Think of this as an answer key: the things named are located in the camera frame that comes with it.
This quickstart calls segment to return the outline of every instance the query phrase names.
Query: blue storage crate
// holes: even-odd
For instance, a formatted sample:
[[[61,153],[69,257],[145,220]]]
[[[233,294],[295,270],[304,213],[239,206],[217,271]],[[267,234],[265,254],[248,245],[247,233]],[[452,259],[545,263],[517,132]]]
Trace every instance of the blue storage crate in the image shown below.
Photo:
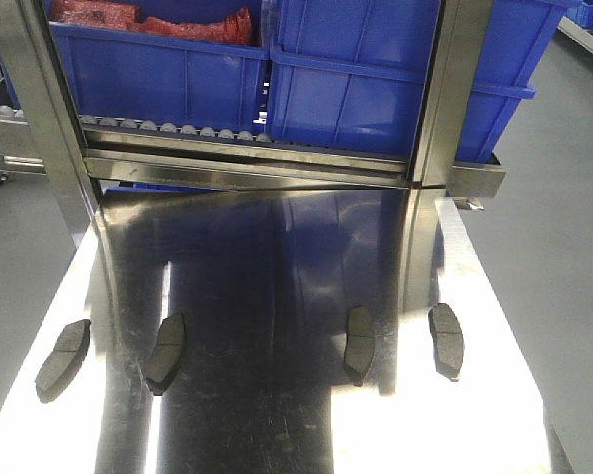
[[[579,6],[569,8],[566,16],[582,28],[593,28],[593,0],[583,0]]]
[[[439,0],[282,0],[285,52],[421,71]]]
[[[276,140],[408,157],[425,75],[271,49],[268,124]],[[485,162],[521,99],[534,90],[477,83],[458,152]]]
[[[499,86],[476,83],[467,105],[466,121],[456,160],[487,163],[505,127],[523,99],[532,99],[532,86]]]
[[[262,0],[135,0],[142,19],[214,22],[248,5],[256,29]],[[50,11],[50,0],[45,0]],[[263,47],[51,22],[80,114],[254,131],[269,52]],[[263,38],[266,32],[260,32]]]
[[[496,0],[476,80],[526,86],[577,3]],[[278,43],[295,54],[424,71],[438,10],[437,0],[283,0]]]

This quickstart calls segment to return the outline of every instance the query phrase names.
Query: red packaging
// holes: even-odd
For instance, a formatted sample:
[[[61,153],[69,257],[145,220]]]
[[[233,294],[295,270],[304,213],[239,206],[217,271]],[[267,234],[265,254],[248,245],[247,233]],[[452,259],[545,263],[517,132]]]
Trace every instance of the red packaging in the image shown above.
[[[53,0],[52,17],[64,23],[152,33],[189,40],[252,45],[253,25],[248,7],[223,22],[170,23],[149,17],[139,23],[140,7],[103,0]]]
[[[52,18],[60,20],[66,12],[101,12],[106,23],[120,21],[138,22],[140,7],[129,3],[104,2],[100,0],[52,0]]]

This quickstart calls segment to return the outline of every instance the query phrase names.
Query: metal leg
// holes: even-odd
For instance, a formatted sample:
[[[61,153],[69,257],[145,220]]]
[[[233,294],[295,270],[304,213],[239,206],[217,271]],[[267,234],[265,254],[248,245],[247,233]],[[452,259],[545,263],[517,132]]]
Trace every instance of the metal leg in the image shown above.
[[[443,0],[411,181],[448,182],[494,0]]]
[[[85,139],[41,0],[0,0],[0,53],[75,243],[97,208]]]

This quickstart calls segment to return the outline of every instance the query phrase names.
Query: storage rack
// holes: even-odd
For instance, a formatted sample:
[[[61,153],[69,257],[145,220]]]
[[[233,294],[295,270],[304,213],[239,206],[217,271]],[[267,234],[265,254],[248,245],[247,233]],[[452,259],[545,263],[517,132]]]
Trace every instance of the storage rack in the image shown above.
[[[0,168],[48,174],[75,242],[97,208],[102,179],[221,190],[448,185],[456,195],[461,183],[467,194],[493,196],[504,174],[500,166],[454,166],[492,6],[492,0],[442,1],[416,150],[398,162],[328,149],[82,126],[42,1],[0,0],[1,57],[26,117],[0,116]],[[6,100],[1,85],[0,103]]]

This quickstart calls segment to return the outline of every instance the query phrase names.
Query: gray floor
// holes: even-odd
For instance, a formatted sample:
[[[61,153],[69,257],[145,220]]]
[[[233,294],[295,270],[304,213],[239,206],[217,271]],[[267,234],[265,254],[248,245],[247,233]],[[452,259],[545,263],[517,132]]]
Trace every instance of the gray floor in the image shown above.
[[[464,220],[579,474],[593,474],[593,58],[556,38]],[[0,188],[0,402],[72,254],[47,181]]]
[[[593,474],[593,58],[557,35],[464,223],[577,473]]]

